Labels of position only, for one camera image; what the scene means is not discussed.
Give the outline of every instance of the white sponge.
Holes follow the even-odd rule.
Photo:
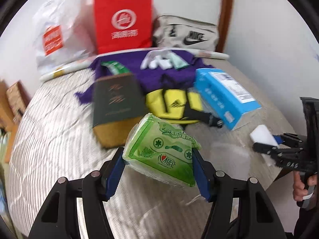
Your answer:
[[[254,143],[261,143],[278,147],[277,141],[270,133],[266,125],[259,125],[258,127],[256,127],[254,131],[250,133],[250,138]],[[262,156],[265,159],[267,166],[276,165],[276,162],[270,156],[266,154],[262,154]]]

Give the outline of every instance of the red paper bag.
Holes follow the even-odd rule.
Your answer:
[[[152,0],[94,0],[98,53],[150,47]]]

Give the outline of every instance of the metal screw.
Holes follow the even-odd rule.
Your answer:
[[[66,178],[65,177],[60,177],[58,178],[58,183],[64,183],[66,181]]]
[[[91,172],[92,177],[98,177],[100,175],[99,171],[93,171]]]
[[[258,182],[258,180],[257,180],[255,177],[249,178],[249,181],[250,181],[251,183],[254,183],[254,184],[256,184],[256,183]]]
[[[216,172],[216,176],[218,177],[224,177],[225,176],[225,173],[223,171],[217,171]]]
[[[217,126],[218,126],[218,127],[222,127],[223,124],[224,124],[224,122],[223,122],[222,120],[219,120],[219,121],[217,122]]]

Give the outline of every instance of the dark green box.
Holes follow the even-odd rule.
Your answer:
[[[96,80],[93,104],[93,132],[105,148],[123,146],[130,130],[148,112],[132,73]]]

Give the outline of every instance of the blue gripper pad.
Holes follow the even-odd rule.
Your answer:
[[[209,181],[204,173],[204,170],[197,159],[196,155],[193,153],[193,173],[197,187],[199,188],[200,194],[209,201],[211,195],[209,193]]]
[[[277,142],[278,145],[280,145],[280,144],[283,142],[281,136],[273,136],[273,137],[274,137],[274,139],[276,140],[276,142]]]
[[[106,198],[109,200],[114,194],[124,171],[125,163],[122,158],[123,152],[117,158],[117,161],[106,181]]]

